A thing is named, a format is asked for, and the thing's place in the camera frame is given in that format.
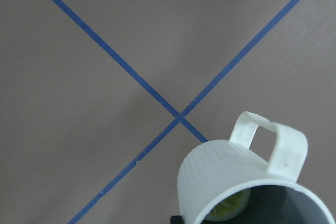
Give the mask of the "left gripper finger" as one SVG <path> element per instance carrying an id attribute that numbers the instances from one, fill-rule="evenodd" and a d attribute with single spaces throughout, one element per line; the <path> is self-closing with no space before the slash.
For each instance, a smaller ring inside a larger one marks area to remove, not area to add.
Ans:
<path id="1" fill-rule="evenodd" d="M 184 224 L 183 217 L 181 215 L 171 216 L 170 224 Z"/>

